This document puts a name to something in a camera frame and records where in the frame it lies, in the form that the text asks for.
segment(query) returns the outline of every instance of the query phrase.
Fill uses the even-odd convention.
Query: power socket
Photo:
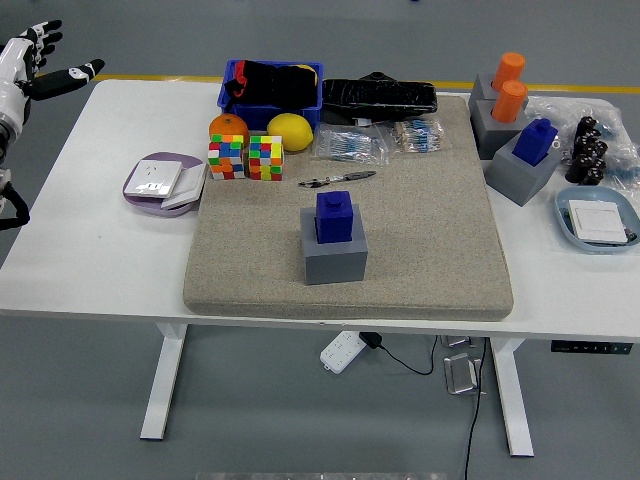
[[[367,345],[358,332],[342,332],[320,354],[320,361],[326,370],[341,373]]]

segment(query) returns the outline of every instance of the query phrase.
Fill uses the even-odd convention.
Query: orange cylinder
[[[524,64],[525,58],[519,53],[507,52],[502,55],[496,75],[493,77],[493,82],[491,82],[491,88],[496,92],[500,92],[504,82],[520,80],[520,74],[524,69]]]
[[[518,80],[504,82],[491,112],[494,120],[501,123],[515,122],[522,103],[527,98],[527,91],[527,86]]]

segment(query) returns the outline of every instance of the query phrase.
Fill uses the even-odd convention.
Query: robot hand
[[[55,43],[62,38],[56,32],[62,26],[60,20],[41,23],[9,40],[0,53],[0,164],[4,161],[9,145],[22,133],[29,119],[31,100],[46,100],[72,92],[86,85],[104,67],[96,59],[78,67],[38,75],[47,63],[46,55],[55,50]],[[11,172],[0,169],[0,212],[6,200],[16,208],[16,218],[0,220],[0,230],[19,227],[29,221],[29,210],[11,185]]]

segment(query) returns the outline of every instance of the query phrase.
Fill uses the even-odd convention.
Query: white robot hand
[[[55,50],[55,42],[62,38],[62,33],[55,31],[61,25],[60,20],[35,25],[10,39],[0,54],[0,163],[9,145],[22,133],[29,118],[30,100],[46,100],[77,90],[104,67],[104,62],[96,59],[36,77],[47,62],[45,56]]]

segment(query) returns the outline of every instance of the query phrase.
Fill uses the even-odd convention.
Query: purple tray
[[[151,155],[147,155],[141,160],[157,160],[159,162],[182,162],[182,168],[191,168],[204,163],[202,162],[202,160],[199,160],[196,157],[171,152],[152,153]],[[177,217],[191,210],[194,202],[187,203],[186,205],[182,205],[181,207],[163,210],[162,208],[160,208],[160,205],[162,205],[162,201],[164,200],[164,198],[131,197],[129,195],[125,195],[124,189],[129,183],[129,180],[131,179],[131,176],[133,175],[133,172],[136,170],[137,166],[138,164],[136,163],[135,167],[133,167],[131,173],[127,177],[127,180],[122,186],[122,195],[127,202],[145,213],[148,213],[150,215],[157,215],[159,217]]]

